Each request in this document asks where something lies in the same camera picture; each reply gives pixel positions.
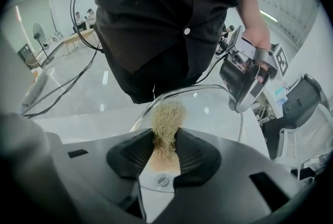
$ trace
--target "person in white shirt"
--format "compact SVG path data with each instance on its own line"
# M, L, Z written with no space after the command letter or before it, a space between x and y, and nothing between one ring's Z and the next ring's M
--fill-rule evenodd
M88 16L88 23L89 23L89 28L93 29L94 24L96 22L96 15L95 12L90 8L87 13L89 14Z
M79 30L87 29L85 22L83 21L82 17L80 16L80 12L75 13L75 22L76 22L76 25L78 26Z

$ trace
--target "fan stand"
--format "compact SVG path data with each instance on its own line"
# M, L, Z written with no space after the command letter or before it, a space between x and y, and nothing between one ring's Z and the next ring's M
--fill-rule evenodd
M47 53L45 52L41 42L39 41L39 39L37 39L38 43L40 44L41 48L42 48L42 51L44 52L44 54L46 55L46 60L45 60L45 65L49 64L53 59L54 59L54 56L51 56L51 58L47 55Z

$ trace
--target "rectangular black slot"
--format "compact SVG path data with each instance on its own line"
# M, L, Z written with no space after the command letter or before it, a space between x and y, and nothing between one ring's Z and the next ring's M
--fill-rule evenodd
M68 155L69 155L70 158L75 158L75 157L78 157L80 155L85 155L87 153L88 153L88 151L86 151L84 149L80 149L80 150L75 150L75 151L68 152Z
M289 198L275 185L266 173L252 174L250 175L250 179L273 212L289 201Z

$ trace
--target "standing fan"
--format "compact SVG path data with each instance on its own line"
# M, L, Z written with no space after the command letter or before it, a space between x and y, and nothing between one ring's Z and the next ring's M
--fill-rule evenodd
M53 56L51 58L49 58L49 56L46 54L44 47L46 46L45 44L45 34L44 31L41 27L41 25L35 23L33 25L33 38L38 41L38 43L40 44L44 54L46 55L46 62L45 64L47 65L48 63L50 63L53 60Z

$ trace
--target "floor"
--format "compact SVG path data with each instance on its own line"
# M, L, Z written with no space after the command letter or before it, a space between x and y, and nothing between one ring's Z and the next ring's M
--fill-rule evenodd
M96 46L93 36L88 41ZM55 58L43 68L48 75L46 84L39 95L43 97L51 90L61 86L66 81L75 77L90 62L94 51L85 46L81 41L69 45L69 51L63 44L53 55ZM220 64L201 84L222 84L219 76ZM59 89L48 98L44 99L31 113L38 113L50 106L55 99L66 89ZM97 53L92 66L80 77L75 86L64 95L60 101L47 113L35 118L52 118L89 114L101 110L129 107L132 100L119 87L103 54Z

